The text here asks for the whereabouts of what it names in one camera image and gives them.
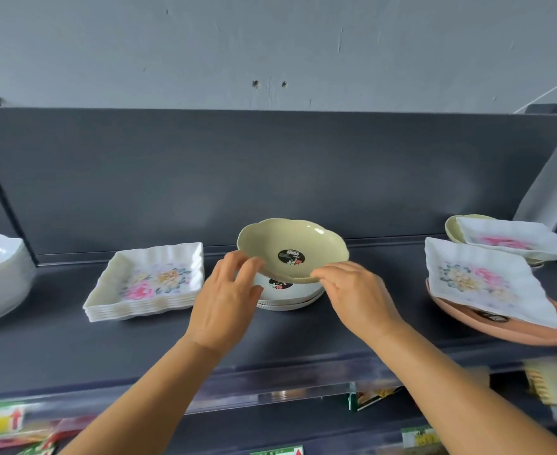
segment pink oval plate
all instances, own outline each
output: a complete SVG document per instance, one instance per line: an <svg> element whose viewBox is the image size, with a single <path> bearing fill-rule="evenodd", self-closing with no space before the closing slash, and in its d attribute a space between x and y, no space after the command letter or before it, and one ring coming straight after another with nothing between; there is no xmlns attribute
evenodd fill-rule
<svg viewBox="0 0 557 455"><path fill-rule="evenodd" d="M428 280L426 280L426 289L430 294ZM488 336L534 346L557 346L557 329L538 326L494 313L487 313L465 305L458 305L444 298L434 297L432 294L430 297L449 316ZM557 312L557 302L551 298L548 300L555 305Z"/></svg>

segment hand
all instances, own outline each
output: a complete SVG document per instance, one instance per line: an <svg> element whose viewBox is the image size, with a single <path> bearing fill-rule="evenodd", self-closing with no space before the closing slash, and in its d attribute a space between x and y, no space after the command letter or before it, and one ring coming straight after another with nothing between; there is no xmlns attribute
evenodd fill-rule
<svg viewBox="0 0 557 455"><path fill-rule="evenodd" d="M361 265L329 263L311 276L320 278L337 316L366 344L404 324L384 281Z"/></svg>
<svg viewBox="0 0 557 455"><path fill-rule="evenodd" d="M229 252L220 260L199 293L184 334L200 346L223 357L243 338L263 291L252 286L266 262Z"/></svg>

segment person's left hand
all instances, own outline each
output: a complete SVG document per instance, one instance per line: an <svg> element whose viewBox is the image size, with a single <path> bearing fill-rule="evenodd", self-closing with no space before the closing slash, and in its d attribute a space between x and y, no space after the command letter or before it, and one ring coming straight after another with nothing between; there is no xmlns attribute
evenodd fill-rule
<svg viewBox="0 0 557 455"><path fill-rule="evenodd" d="M248 258L240 251L227 253L194 302L184 338L220 357L229 352L251 323L263 291L261 286L253 286L253 281L264 265L266 262L259 257Z"/></svg>

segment black round label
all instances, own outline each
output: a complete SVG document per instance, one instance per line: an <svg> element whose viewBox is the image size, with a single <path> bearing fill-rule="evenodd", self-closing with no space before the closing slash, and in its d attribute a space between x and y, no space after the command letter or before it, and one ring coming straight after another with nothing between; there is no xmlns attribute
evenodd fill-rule
<svg viewBox="0 0 557 455"><path fill-rule="evenodd" d="M487 311L481 311L473 309L475 314L478 314L480 317L488 319L489 321L493 321L495 323L507 323L510 321L510 318L506 316L502 316L501 314L489 313Z"/></svg>
<svg viewBox="0 0 557 455"><path fill-rule="evenodd" d="M293 249L285 249L284 251L280 251L278 254L278 259L287 265L299 265L300 263L304 263L306 259L302 252L294 251Z"/></svg>
<svg viewBox="0 0 557 455"><path fill-rule="evenodd" d="M276 281L276 279L269 280L268 284L270 284L270 287L272 287L274 289L287 289L287 288L293 286L293 284L291 284L290 282Z"/></svg>

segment forearm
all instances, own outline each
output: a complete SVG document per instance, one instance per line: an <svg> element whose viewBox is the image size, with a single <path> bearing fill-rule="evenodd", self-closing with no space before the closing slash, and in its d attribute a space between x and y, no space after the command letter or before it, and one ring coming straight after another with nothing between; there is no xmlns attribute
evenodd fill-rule
<svg viewBox="0 0 557 455"><path fill-rule="evenodd" d="M218 362L215 354L182 338L62 454L162 453Z"/></svg>
<svg viewBox="0 0 557 455"><path fill-rule="evenodd" d="M409 325L376 343L371 347L403 382L452 455L557 455L555 436L474 382Z"/></svg>

